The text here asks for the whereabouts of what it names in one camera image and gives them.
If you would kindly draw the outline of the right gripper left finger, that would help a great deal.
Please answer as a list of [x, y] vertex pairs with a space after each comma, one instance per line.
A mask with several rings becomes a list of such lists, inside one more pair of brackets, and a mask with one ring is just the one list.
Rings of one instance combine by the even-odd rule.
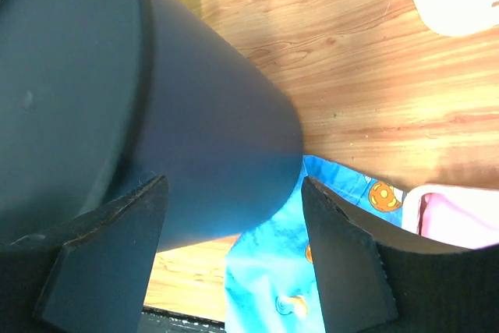
[[1, 246], [3, 332], [135, 332], [165, 221], [157, 176], [98, 209]]

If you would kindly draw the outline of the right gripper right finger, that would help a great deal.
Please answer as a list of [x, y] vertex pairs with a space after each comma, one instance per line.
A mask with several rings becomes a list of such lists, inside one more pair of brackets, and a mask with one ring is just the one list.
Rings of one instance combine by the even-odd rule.
[[497, 246], [418, 236], [314, 178], [301, 192], [326, 331], [497, 331]]

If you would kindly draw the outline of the large black cylindrical container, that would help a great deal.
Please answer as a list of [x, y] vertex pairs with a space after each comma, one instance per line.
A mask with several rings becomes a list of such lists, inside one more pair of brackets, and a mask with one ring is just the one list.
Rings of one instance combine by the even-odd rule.
[[164, 175], [159, 250], [258, 226], [291, 195], [291, 101], [179, 0], [1, 0], [1, 241]]

